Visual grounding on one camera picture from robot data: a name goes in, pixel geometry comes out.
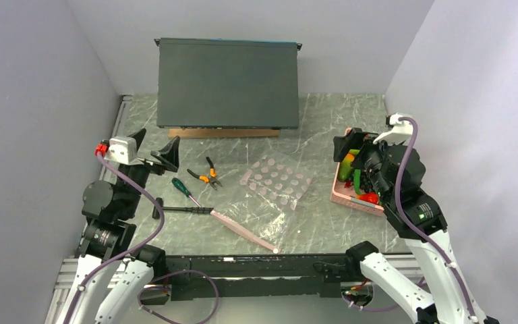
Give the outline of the orange-green mango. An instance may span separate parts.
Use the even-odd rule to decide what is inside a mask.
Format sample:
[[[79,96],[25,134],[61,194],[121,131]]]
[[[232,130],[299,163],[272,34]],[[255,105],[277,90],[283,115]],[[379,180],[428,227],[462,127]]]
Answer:
[[[355,155],[347,153],[345,158],[339,163],[339,170],[337,173],[337,179],[340,182],[347,182],[353,173],[352,163],[355,159]]]

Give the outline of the long green chili pepper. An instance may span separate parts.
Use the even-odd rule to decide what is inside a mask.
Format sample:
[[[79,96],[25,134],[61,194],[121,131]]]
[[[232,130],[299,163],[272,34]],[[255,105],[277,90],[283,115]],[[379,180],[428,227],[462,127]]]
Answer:
[[[357,196],[362,195],[362,191],[360,188],[360,180],[361,180],[361,170],[354,169],[353,172],[353,187]]]

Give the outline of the red strawberry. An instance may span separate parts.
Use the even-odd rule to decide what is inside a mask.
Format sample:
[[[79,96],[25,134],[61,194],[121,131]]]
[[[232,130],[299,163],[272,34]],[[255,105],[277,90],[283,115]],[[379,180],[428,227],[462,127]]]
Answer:
[[[374,192],[357,195],[356,199],[362,200],[373,205],[380,205],[380,197],[379,195],[377,195],[377,193]]]

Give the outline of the clear pink-dotted zip bag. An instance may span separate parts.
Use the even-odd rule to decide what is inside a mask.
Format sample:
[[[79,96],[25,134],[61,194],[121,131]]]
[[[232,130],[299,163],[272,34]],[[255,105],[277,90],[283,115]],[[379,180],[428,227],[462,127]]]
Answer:
[[[313,170],[297,159],[264,151],[246,167],[232,192],[215,204],[211,215],[240,237],[279,254],[298,202],[313,177]]]

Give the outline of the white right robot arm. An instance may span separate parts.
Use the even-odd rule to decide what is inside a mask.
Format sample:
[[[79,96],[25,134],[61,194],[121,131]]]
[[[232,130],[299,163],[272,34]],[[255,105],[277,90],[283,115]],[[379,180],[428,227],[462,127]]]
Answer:
[[[471,295],[457,264],[447,222],[439,204],[421,187],[426,167],[419,153],[404,144],[375,142],[377,134],[359,128],[333,138],[333,160],[359,153],[353,167],[363,188],[377,194],[387,221],[417,261],[428,291],[392,266],[378,248],[364,241],[345,253],[345,272],[369,279],[402,308],[412,323],[497,323]]]

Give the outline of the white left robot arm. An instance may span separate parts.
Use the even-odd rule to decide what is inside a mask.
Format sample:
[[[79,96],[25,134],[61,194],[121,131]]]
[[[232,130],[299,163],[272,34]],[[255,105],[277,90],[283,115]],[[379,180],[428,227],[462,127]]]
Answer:
[[[116,323],[125,308],[148,283],[162,281],[169,268],[165,251],[149,245],[163,229],[156,230],[141,243],[132,246],[134,218],[141,197],[154,205],[163,222],[163,200],[146,191],[150,174],[158,176],[179,169],[179,143],[175,136],[150,158],[138,156],[146,135],[142,128],[128,136],[102,140],[95,157],[117,179],[111,183],[97,180],[85,188],[82,214],[87,226],[78,247],[78,265],[58,323]]]

